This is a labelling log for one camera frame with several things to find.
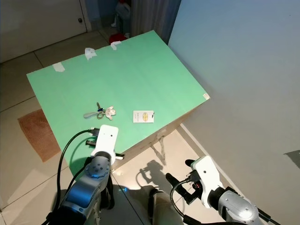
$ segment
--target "keychain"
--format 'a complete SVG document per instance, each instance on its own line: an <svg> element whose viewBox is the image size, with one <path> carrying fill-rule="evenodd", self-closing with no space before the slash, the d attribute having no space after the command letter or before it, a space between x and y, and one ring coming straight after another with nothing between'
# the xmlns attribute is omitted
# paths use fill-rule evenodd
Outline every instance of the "keychain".
<svg viewBox="0 0 300 225"><path fill-rule="evenodd" d="M112 116L114 116L116 114L116 110L113 109L113 106L110 106L109 108L107 108L106 110L104 108L101 108L99 102L97 102L97 112L90 112L90 113L86 113L83 115L83 117L85 119L89 119L93 116L97 116L97 119L102 119L104 117L104 115L109 119L109 120L113 120Z"/></svg>

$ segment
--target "white card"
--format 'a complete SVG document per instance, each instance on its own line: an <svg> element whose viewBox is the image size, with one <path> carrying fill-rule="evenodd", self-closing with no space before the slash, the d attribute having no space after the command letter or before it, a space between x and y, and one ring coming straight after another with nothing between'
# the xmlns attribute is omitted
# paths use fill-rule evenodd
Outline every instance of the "white card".
<svg viewBox="0 0 300 225"><path fill-rule="evenodd" d="M154 111L133 111L134 123L154 123Z"/></svg>

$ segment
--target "tile floor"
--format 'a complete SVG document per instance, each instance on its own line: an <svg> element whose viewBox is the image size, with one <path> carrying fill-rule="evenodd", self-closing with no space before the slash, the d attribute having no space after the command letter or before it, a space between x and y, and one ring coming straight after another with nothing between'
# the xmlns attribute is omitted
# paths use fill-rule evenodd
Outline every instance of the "tile floor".
<svg viewBox="0 0 300 225"><path fill-rule="evenodd" d="M85 47L98 49L107 46L108 37L114 32L108 28L84 33L1 64L0 225L41 224L51 210L56 194L60 155L42 163L17 121L40 109L26 74L82 54ZM165 179L165 174L171 173L179 180L183 179L190 172L184 164L185 159L198 158L176 130L164 138L164 145L165 165L149 148L112 172L116 205L112 210L102 212L102 224L150 224L147 219L150 189L159 187L170 192L171 185ZM154 148L159 152L160 143L156 143ZM71 179L70 169L64 162L61 170L62 189L67 188ZM174 199L190 216L204 222L222 221L216 211L205 209L200 201L187 206L179 195Z"/></svg>

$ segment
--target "red object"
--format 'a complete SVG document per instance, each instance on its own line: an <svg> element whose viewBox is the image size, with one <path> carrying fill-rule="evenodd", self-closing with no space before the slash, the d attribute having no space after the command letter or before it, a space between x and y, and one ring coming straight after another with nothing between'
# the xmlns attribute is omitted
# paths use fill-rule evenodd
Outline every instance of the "red object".
<svg viewBox="0 0 300 225"><path fill-rule="evenodd" d="M118 34L111 35L108 42L109 42L109 44L111 44L114 41L124 41L126 39L127 38L123 34L118 33Z"/></svg>

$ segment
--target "green tabletop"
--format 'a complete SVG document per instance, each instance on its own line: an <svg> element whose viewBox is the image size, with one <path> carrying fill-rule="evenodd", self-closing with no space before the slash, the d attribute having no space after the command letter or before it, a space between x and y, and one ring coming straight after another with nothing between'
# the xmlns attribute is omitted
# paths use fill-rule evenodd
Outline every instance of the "green tabletop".
<svg viewBox="0 0 300 225"><path fill-rule="evenodd" d="M206 101L205 90L154 31L96 54L89 60L83 54L61 62L64 72L49 66L28 74L61 149L77 132L107 124L119 128L115 151L122 153ZM97 110L96 102L114 106L112 121L83 118ZM133 110L154 110L154 123L133 123ZM73 174L92 152L87 138L76 138L65 154Z"/></svg>

